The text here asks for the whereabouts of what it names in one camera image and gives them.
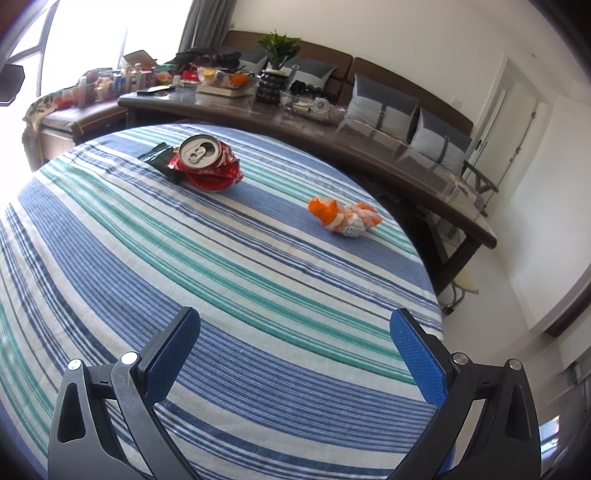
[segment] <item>black vase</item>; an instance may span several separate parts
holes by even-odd
[[[256,99],[259,102],[279,105],[280,92],[287,86],[287,80],[288,76],[286,74],[263,70],[261,72],[261,81],[256,89]]]

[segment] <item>metal screw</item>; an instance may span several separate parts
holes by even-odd
[[[511,360],[509,360],[509,366],[513,370],[521,370],[523,368],[523,365],[521,365],[521,362],[519,360],[517,360],[516,358],[512,358]]]
[[[453,361],[458,365],[466,365],[469,362],[469,360],[470,359],[465,353],[458,352],[453,354]]]
[[[137,359],[138,359],[137,353],[127,352],[127,353],[124,353],[123,356],[121,357],[121,362],[124,365],[131,365],[131,364],[134,364]]]
[[[75,358],[68,364],[68,370],[78,370],[82,366],[82,360]]]

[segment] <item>potted plant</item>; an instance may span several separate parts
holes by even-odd
[[[287,74],[281,67],[297,55],[300,47],[296,45],[299,38],[279,35],[277,32],[263,35],[259,45],[267,52],[268,68],[261,73],[261,81],[256,90],[256,99],[260,102],[277,105],[280,91],[287,85]]]

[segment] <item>can lid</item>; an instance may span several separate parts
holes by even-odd
[[[208,167],[215,163],[220,155],[220,142],[211,135],[189,137],[178,149],[180,160],[189,168]]]

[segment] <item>bed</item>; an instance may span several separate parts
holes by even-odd
[[[200,192],[137,160],[194,134],[227,142],[245,179]],[[314,196],[370,203],[384,221],[336,236],[308,213]],[[202,334],[157,414],[204,479],[384,478],[434,413],[388,332],[406,307],[441,337],[416,250],[351,179],[279,141],[182,124],[90,141],[3,209],[0,245],[0,423],[31,476],[47,476],[69,360],[139,350],[182,305]]]

